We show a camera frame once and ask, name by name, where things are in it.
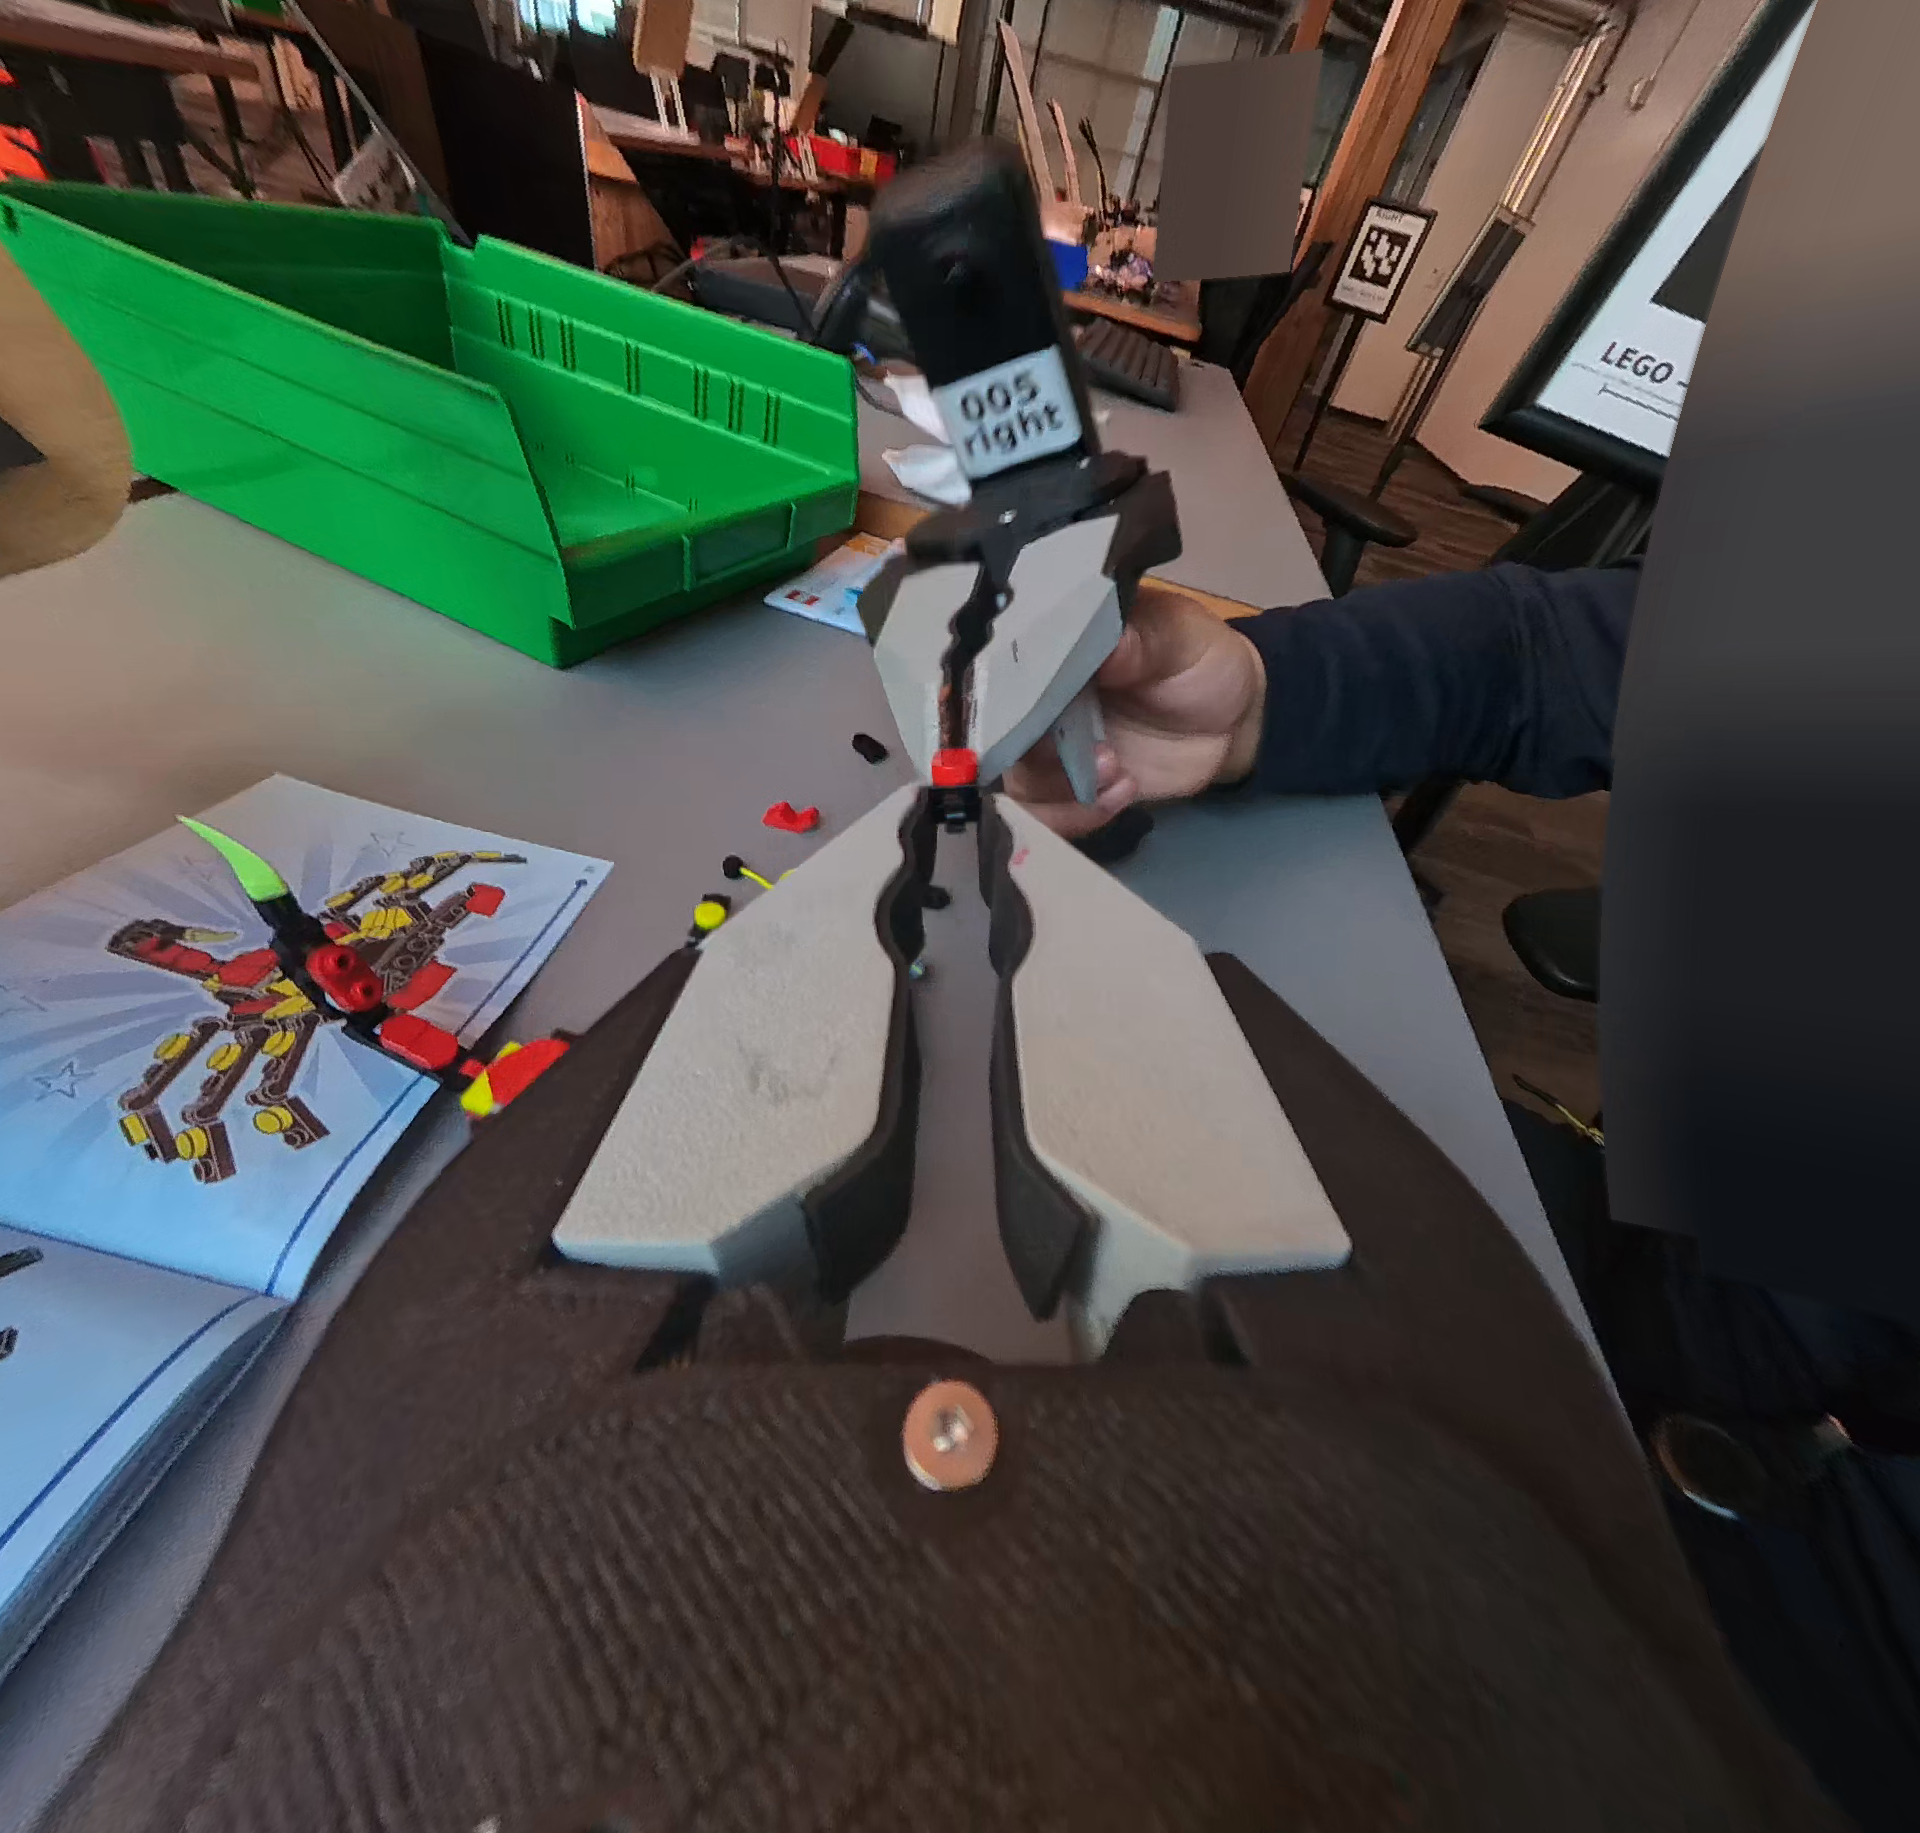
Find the green plastic bin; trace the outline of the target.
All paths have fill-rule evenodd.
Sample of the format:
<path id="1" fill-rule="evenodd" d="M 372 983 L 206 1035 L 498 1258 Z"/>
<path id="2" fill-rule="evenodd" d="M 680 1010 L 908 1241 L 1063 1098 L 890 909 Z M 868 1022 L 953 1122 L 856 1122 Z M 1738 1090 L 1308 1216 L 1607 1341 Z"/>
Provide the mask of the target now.
<path id="1" fill-rule="evenodd" d="M 553 669 L 813 564 L 854 375 L 434 222 L 11 183 L 134 471 Z"/>

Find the person's right hand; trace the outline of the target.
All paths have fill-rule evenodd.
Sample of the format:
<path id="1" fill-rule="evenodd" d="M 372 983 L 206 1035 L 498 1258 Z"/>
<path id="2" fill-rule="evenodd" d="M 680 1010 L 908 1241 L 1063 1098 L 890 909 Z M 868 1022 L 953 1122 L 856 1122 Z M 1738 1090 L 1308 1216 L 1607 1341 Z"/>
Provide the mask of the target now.
<path id="1" fill-rule="evenodd" d="M 1095 675 L 1106 735 L 1095 794 L 1073 796 L 1051 742 L 1003 780 L 1054 834 L 1096 833 L 1140 805 L 1184 801 L 1250 777 L 1263 710 L 1260 652 L 1230 620 L 1175 591 L 1143 585 Z"/>

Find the person's right forearm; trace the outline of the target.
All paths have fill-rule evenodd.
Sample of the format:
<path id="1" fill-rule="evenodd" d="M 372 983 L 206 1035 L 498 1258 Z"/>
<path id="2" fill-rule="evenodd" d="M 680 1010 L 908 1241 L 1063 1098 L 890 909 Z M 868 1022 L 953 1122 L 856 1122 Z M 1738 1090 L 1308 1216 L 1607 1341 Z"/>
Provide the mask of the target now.
<path id="1" fill-rule="evenodd" d="M 1256 613 L 1250 787 L 1394 794 L 1428 779 L 1547 801 L 1610 790 L 1640 562 L 1379 583 Z"/>

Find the small marker sign on stand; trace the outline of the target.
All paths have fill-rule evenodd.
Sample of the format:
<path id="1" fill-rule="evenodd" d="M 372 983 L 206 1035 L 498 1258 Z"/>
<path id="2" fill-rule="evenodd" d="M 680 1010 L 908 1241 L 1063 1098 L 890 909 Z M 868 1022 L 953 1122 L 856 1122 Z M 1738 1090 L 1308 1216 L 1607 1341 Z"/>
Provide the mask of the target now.
<path id="1" fill-rule="evenodd" d="M 1333 345 L 1312 383 L 1314 405 L 1289 466 L 1294 475 L 1304 471 L 1336 383 L 1357 350 L 1361 326 L 1381 325 L 1392 316 L 1434 224 L 1434 211 L 1383 197 L 1375 197 L 1361 212 L 1327 294 L 1327 307 L 1334 313 Z"/>

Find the red yellow toy brick scorpion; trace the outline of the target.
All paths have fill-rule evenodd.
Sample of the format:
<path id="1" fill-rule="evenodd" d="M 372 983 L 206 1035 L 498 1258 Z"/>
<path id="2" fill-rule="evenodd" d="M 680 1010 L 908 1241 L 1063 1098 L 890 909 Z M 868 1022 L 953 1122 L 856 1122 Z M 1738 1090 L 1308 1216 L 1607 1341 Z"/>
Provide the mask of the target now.
<path id="1" fill-rule="evenodd" d="M 282 973 L 299 985 L 320 1016 L 342 1025 L 364 1049 L 437 1086 L 458 1087 L 458 1105 L 468 1120 L 493 1118 L 578 1044 L 578 1034 L 555 1029 L 529 1044 L 510 1040 L 494 1053 L 468 1052 L 451 1032 L 397 1008 L 368 958 L 307 913 L 264 855 L 199 820 L 182 816 L 180 826 L 222 855 L 268 929 Z"/>

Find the white paper bags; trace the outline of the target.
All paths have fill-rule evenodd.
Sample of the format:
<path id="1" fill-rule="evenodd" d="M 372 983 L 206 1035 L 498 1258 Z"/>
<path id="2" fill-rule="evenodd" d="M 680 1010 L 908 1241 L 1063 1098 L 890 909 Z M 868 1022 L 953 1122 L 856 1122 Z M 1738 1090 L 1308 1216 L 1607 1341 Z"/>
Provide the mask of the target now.
<path id="1" fill-rule="evenodd" d="M 883 448 L 881 460 L 896 481 L 923 502 L 960 509 L 972 498 L 972 487 L 962 471 L 958 453 L 947 437 L 947 422 L 922 373 L 885 373 L 900 417 L 923 437 L 919 446 Z"/>

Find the wooden pillar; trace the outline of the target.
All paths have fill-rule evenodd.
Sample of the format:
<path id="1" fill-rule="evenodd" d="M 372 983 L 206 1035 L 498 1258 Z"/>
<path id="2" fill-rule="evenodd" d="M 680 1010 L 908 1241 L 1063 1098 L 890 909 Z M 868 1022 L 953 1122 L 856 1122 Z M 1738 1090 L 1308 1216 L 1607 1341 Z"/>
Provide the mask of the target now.
<path id="1" fill-rule="evenodd" d="M 1389 11 L 1306 233 L 1308 243 L 1330 245 L 1328 265 L 1336 262 L 1357 233 L 1361 211 L 1383 192 L 1463 2 L 1394 0 Z M 1272 462 L 1282 460 L 1283 427 L 1333 318 L 1327 296 L 1328 280 L 1300 294 L 1261 343 L 1244 383 L 1247 411 Z"/>

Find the open building instruction booklet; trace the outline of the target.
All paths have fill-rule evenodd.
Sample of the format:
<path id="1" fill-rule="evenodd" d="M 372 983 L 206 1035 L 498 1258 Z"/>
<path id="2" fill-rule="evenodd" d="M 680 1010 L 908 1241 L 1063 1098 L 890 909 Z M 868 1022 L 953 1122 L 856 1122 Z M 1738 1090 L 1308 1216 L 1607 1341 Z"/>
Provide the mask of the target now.
<path id="1" fill-rule="evenodd" d="M 196 820 L 473 1053 L 611 871 L 282 774 Z M 320 1016 L 180 822 L 5 909 L 1 983 L 11 1673 L 458 1087 Z"/>

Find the black keyboard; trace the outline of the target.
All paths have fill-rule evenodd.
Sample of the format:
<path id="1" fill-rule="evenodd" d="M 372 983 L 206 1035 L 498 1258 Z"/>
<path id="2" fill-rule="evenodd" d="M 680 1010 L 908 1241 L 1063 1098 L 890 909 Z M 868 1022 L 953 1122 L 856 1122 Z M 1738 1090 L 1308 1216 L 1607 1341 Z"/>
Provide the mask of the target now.
<path id="1" fill-rule="evenodd" d="M 1181 355 L 1171 345 L 1108 316 L 1077 320 L 1073 345 L 1091 388 L 1159 412 L 1179 407 Z"/>

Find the framed marker sign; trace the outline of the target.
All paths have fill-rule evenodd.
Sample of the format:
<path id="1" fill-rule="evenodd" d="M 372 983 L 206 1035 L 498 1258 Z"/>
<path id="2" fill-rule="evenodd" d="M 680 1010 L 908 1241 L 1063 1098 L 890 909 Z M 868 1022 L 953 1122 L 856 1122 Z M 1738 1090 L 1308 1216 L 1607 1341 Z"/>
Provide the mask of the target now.
<path id="1" fill-rule="evenodd" d="M 1817 0 L 1762 0 L 1482 432 L 1653 493 L 1739 211 Z"/>

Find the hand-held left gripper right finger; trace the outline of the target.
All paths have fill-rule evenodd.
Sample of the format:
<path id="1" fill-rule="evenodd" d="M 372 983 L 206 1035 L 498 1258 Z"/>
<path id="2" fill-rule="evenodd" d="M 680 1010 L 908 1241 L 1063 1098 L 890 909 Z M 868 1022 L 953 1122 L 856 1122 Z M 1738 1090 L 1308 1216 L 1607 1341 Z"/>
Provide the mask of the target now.
<path id="1" fill-rule="evenodd" d="M 1143 1294 L 1351 1255 L 1195 940 L 1003 796 L 982 802 L 1004 1261 L 1098 1356 Z"/>

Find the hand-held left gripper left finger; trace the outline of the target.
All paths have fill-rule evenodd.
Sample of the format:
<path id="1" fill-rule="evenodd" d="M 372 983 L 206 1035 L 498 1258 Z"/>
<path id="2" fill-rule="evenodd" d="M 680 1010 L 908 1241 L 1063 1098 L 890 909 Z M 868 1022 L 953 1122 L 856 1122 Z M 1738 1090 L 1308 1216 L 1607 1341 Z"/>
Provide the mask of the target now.
<path id="1" fill-rule="evenodd" d="M 897 790 L 705 941 L 553 1247 L 806 1276 L 843 1299 L 910 1213 L 923 792 Z"/>

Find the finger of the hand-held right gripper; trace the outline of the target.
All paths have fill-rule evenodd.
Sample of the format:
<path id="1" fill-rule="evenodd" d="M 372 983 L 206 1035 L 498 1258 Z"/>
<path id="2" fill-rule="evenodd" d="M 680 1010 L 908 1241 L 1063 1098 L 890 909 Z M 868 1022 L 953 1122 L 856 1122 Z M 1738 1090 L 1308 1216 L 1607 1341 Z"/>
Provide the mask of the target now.
<path id="1" fill-rule="evenodd" d="M 862 595 L 862 627 L 914 779 L 935 758 L 974 751 L 972 663 L 989 635 L 993 588 L 974 560 L 890 552 Z"/>
<path id="2" fill-rule="evenodd" d="M 1096 790 L 1106 741 L 1092 680 L 1122 609 L 1108 571 L 1117 522 L 1073 522 L 1015 555 L 1004 605 L 963 682 L 965 747 L 991 785 L 1050 742 L 1068 790 Z"/>

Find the small white blue leaflet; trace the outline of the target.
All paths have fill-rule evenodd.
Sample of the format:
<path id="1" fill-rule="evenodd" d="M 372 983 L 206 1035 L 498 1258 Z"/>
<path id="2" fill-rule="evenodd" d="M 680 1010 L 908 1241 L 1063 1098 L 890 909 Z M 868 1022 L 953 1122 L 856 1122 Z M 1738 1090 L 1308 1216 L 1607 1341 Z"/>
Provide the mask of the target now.
<path id="1" fill-rule="evenodd" d="M 859 601 L 875 573 L 901 552 L 901 543 L 854 533 L 821 555 L 806 573 L 792 575 L 764 597 L 764 605 L 810 624 L 864 640 Z"/>

